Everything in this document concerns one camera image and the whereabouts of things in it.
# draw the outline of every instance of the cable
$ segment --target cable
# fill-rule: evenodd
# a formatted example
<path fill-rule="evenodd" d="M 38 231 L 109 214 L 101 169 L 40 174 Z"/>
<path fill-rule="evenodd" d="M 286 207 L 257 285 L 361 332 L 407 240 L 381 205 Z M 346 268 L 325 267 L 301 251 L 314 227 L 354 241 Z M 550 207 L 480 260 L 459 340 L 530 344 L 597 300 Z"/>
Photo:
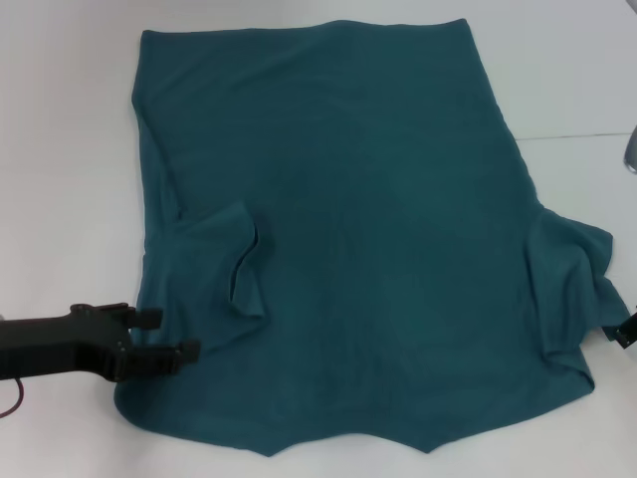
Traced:
<path fill-rule="evenodd" d="M 5 418 L 16 411 L 18 408 L 20 408 L 22 400 L 24 400 L 24 385 L 22 384 L 22 380 L 20 378 L 16 378 L 16 383 L 18 384 L 18 401 L 16 401 L 16 404 L 9 408 L 7 411 L 0 413 L 0 418 Z"/>
<path fill-rule="evenodd" d="M 568 139 L 573 137 L 630 136 L 630 132 L 595 132 L 593 134 L 566 134 L 563 136 L 516 137 L 516 141 L 537 141 L 539 139 Z"/>

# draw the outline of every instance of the fabric fold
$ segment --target fabric fold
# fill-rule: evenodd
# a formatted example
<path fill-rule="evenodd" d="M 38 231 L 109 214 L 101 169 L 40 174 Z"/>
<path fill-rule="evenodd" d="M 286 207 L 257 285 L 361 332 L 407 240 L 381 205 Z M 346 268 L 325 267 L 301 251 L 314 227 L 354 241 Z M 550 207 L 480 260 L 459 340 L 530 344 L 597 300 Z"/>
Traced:
<path fill-rule="evenodd" d="M 242 203 L 167 231 L 144 258 L 148 273 L 139 301 L 162 309 L 170 321 L 142 339 L 165 344 L 196 338 L 205 353 L 262 327 L 264 306 L 250 266 L 258 242 Z"/>
<path fill-rule="evenodd" d="M 543 209 L 527 242 L 541 352 L 574 367 L 593 384 L 579 346 L 597 327 L 616 326 L 628 312 L 609 279 L 612 235 Z"/>

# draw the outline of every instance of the metal object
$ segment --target metal object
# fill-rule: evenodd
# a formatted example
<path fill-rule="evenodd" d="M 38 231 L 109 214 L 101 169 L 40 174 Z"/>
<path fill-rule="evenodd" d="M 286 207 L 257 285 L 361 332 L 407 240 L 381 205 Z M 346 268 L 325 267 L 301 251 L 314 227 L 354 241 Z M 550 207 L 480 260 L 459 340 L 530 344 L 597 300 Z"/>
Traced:
<path fill-rule="evenodd" d="M 624 154 L 624 164 L 626 164 L 630 172 L 637 174 L 637 127 L 635 127 L 630 139 L 628 139 L 628 146 L 626 146 L 626 153 Z"/>

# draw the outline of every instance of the white surface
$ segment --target white surface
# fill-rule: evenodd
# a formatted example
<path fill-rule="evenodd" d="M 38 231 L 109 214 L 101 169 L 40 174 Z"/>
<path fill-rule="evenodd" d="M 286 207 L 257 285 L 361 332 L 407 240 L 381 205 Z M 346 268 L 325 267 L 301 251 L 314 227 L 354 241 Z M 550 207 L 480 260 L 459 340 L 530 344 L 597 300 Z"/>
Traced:
<path fill-rule="evenodd" d="M 52 316 L 74 302 L 133 302 L 142 207 L 129 97 L 141 30 L 459 17 L 472 26 L 517 137 L 634 127 L 637 16 L 623 0 L 0 0 L 0 312 Z M 610 277 L 634 307 L 637 177 L 621 164 L 626 141 L 521 146 L 548 207 L 615 235 Z M 598 383 L 589 397 L 430 455 L 346 436 L 266 459 L 135 429 L 114 410 L 111 385 L 92 375 L 31 378 L 23 408 L 0 420 L 0 475 L 634 476 L 637 364 L 600 336 L 585 353 Z M 0 382 L 0 409 L 14 387 Z"/>

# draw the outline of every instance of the teal cloth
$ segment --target teal cloth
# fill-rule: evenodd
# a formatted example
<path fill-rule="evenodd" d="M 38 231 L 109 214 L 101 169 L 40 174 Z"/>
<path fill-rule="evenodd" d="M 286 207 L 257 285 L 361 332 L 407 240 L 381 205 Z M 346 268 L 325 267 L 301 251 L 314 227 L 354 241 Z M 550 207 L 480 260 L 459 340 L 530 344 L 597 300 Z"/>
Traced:
<path fill-rule="evenodd" d="M 164 310 L 135 340 L 203 351 L 117 387 L 132 423 L 430 451 L 593 390 L 612 238 L 539 204 L 464 20 L 144 32 L 133 104 Z"/>

